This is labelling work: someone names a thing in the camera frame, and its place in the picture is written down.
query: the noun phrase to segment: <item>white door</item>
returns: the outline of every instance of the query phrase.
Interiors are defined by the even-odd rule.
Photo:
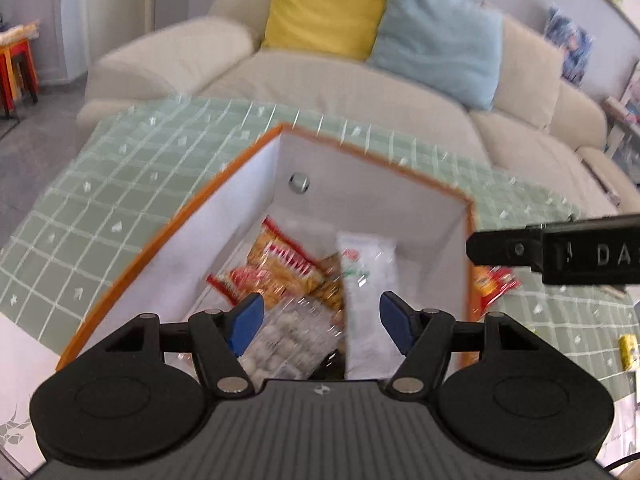
[[[154,30],[155,0],[85,0],[89,63]]]

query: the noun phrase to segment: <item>white plastic bag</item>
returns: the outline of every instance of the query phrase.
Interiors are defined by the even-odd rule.
[[[396,243],[338,234],[346,306],[348,380],[391,377],[404,360],[380,321],[380,296],[398,291]]]

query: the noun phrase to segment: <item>green tiled surface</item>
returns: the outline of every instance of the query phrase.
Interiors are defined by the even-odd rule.
[[[103,121],[36,202],[0,254],[0,312],[62,352],[90,307],[142,247],[215,174],[266,130],[295,123],[459,187],[481,229],[564,221],[561,196],[411,136],[316,112],[245,100],[176,96]],[[639,333],[628,300],[595,287],[524,286],[502,310],[599,378],[613,397],[635,390],[618,337]]]

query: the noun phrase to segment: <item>yellow pillow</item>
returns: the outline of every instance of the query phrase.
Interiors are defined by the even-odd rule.
[[[262,46],[365,60],[386,0],[271,0]]]

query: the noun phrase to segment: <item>light blue pillow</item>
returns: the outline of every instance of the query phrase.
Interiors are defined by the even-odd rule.
[[[387,0],[367,63],[490,110],[501,61],[499,12],[469,0]]]

